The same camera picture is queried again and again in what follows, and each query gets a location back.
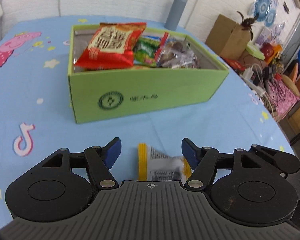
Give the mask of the dark red dates packet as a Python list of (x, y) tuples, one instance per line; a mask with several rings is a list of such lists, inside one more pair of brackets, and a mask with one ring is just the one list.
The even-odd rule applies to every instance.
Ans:
[(169, 33), (165, 33), (155, 54), (155, 62), (158, 68), (199, 68), (197, 55), (190, 48)]

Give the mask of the green pea snack packet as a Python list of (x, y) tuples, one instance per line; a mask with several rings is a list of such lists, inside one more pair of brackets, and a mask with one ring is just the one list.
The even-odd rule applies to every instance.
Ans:
[(160, 42), (151, 38), (140, 37), (133, 48), (134, 60), (149, 67), (155, 67), (155, 55)]

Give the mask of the red biscuit snack packet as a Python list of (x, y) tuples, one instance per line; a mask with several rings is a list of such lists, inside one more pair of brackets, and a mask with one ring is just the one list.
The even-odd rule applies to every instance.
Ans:
[(126, 69), (134, 65), (134, 46), (147, 23), (100, 23), (75, 66), (87, 70)]

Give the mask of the blue cookie snack packet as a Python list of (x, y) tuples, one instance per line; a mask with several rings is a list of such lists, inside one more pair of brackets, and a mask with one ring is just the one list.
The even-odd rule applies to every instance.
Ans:
[(161, 37), (160, 36), (149, 36), (149, 35), (143, 35), (142, 36), (143, 38), (147, 38), (147, 39), (150, 39), (150, 40), (153, 40), (153, 41), (161, 41)]

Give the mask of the white yellow barcode packet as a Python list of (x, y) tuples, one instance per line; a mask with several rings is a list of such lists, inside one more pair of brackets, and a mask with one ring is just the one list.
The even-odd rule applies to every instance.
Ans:
[(146, 143), (138, 144), (139, 181), (173, 181), (183, 184), (192, 170), (183, 156), (171, 157)]

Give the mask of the green cardboard box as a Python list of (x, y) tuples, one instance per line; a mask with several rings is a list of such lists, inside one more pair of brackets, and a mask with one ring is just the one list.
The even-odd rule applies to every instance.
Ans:
[(74, 63), (97, 28), (74, 25), (70, 31), (68, 82), (78, 124), (206, 102), (229, 74), (227, 64), (208, 46), (175, 31), (171, 36), (194, 51), (198, 68), (79, 70)]

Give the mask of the white power strip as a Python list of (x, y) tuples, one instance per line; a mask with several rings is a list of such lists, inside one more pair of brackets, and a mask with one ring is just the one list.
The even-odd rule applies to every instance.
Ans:
[(258, 64), (253, 64), (252, 66), (246, 68), (243, 74), (240, 75), (246, 85), (251, 90), (254, 90), (260, 97), (264, 96), (266, 93), (262, 81), (262, 75), (260, 73), (261, 70), (262, 69)]

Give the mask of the brown cardboard box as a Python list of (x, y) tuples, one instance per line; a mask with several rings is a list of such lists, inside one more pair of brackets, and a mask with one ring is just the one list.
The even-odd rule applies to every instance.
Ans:
[(232, 19), (219, 14), (205, 44), (218, 56), (238, 60), (250, 41), (250, 31)]

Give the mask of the light green tissue box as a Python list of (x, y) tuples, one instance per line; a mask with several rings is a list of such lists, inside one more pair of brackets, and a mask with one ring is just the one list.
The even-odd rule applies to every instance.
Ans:
[(258, 46), (255, 46), (251, 42), (247, 44), (245, 50), (256, 59), (264, 60), (266, 58), (262, 51), (260, 51)]

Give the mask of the dark dried plant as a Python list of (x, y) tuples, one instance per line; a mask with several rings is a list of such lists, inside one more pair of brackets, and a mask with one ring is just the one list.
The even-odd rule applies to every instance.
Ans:
[(254, 38), (254, 33), (252, 31), (252, 26), (257, 21), (257, 19), (259, 17), (259, 13), (257, 13), (254, 17), (250, 17), (250, 18), (244, 18), (243, 14), (239, 11), (237, 11), (237, 13), (242, 18), (242, 22), (241, 22), (240, 25), (243, 27), (243, 30), (247, 30), (247, 31), (250, 32), (250, 40), (252, 41), (253, 38)]

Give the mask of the grey cylindrical bottle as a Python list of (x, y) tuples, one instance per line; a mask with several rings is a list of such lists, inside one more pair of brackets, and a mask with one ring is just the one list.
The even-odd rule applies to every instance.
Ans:
[(170, 8), (164, 27), (168, 30), (175, 31), (181, 16), (184, 12), (188, 0), (174, 0)]

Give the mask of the blue paper fan decoration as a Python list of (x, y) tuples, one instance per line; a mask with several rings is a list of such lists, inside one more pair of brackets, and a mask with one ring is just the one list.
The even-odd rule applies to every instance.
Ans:
[(257, 22), (263, 22), (264, 26), (270, 28), (276, 20), (279, 0), (254, 0), (251, 4), (248, 15), (258, 16)]

